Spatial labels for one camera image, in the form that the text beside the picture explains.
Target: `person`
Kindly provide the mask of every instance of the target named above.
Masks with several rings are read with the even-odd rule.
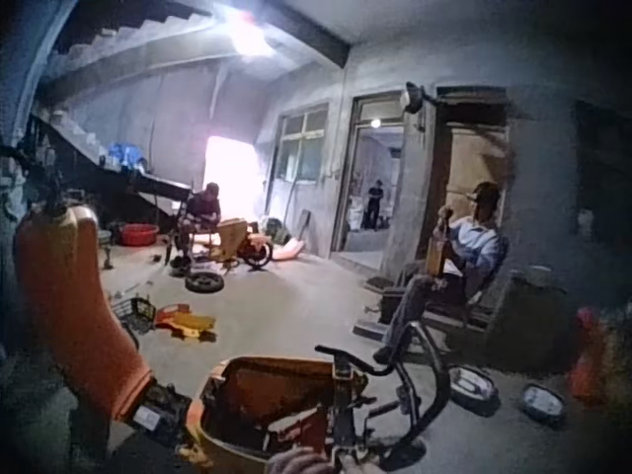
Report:
[[[358,465],[350,456],[341,459],[346,474],[384,474],[379,467],[371,463]],[[268,461],[268,474],[334,474],[334,469],[325,457],[310,447],[297,447],[273,456]]]
[[[219,186],[217,183],[208,183],[204,191],[193,195],[187,201],[186,213],[178,223],[176,243],[183,257],[189,256],[191,234],[215,232],[220,220]]]
[[[484,182],[467,197],[472,214],[449,225],[442,277],[425,275],[422,261],[407,265],[398,275],[396,284],[406,290],[384,335],[384,347],[373,355],[376,362],[388,363],[406,324],[420,318],[429,301],[464,304],[496,267],[500,237],[494,215],[499,188],[495,183]],[[447,207],[439,211],[435,233],[445,222],[447,211]]]
[[[384,198],[382,181],[377,180],[375,186],[368,190],[368,204],[366,206],[366,227],[377,230],[377,218],[379,217],[379,202]]]

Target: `black tire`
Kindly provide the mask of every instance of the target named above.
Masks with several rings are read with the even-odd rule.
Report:
[[[244,256],[244,262],[250,265],[255,270],[260,270],[265,267],[270,260],[273,259],[273,244],[266,243],[259,252],[253,249],[253,253]]]
[[[224,278],[213,272],[198,272],[187,275],[185,287],[193,293],[216,293],[224,287]]]

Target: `red bucket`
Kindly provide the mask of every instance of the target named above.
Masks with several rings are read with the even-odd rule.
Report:
[[[157,235],[157,225],[126,224],[122,229],[121,239],[126,247],[143,247],[155,244]]]

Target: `bright light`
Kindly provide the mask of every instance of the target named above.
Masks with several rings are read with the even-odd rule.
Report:
[[[257,220],[255,202],[262,190],[259,158],[253,145],[212,136],[206,144],[204,187],[219,185],[221,218]]]
[[[272,56],[275,53],[251,14],[230,7],[224,7],[222,12],[228,34],[238,53],[244,56]]]

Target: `gray wall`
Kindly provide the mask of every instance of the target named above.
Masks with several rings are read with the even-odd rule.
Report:
[[[221,66],[211,61],[163,70],[73,98],[63,107],[104,145],[134,143],[154,174],[199,189],[208,138],[254,143],[266,105],[267,83]]]
[[[318,103],[330,105],[321,180],[316,185],[297,186],[288,222],[295,223],[301,208],[310,209],[314,213],[314,228],[309,248],[328,256],[353,97],[399,90],[407,80],[430,90],[441,86],[506,87],[516,105],[510,124],[515,179],[510,185],[505,215],[513,250],[506,268],[549,265],[561,283],[584,301],[614,299],[613,291],[599,275],[616,273],[608,267],[610,260],[599,263],[598,259],[589,258],[594,249],[576,242],[572,234],[577,192],[572,105],[575,99],[583,99],[625,113],[629,111],[630,98],[617,94],[626,89],[625,77],[598,54],[571,44],[570,40],[545,34],[504,31],[489,25],[484,29],[474,26],[470,32],[451,33],[445,29],[441,33],[356,46],[342,73],[308,67],[281,78],[276,82],[276,95],[266,114],[260,142],[274,141],[280,115]],[[426,161],[427,153],[420,153],[418,159]],[[403,163],[403,173],[411,165]],[[422,163],[415,167],[418,171],[428,169]],[[276,201],[284,203],[287,198],[287,184],[276,184],[273,208]],[[401,199],[411,197],[402,194]],[[407,212],[399,218],[419,218],[415,216],[415,212]],[[412,222],[393,224],[391,232],[416,227],[410,225]],[[410,258],[408,254],[411,252],[400,250],[397,265],[387,273],[393,273],[399,260]]]

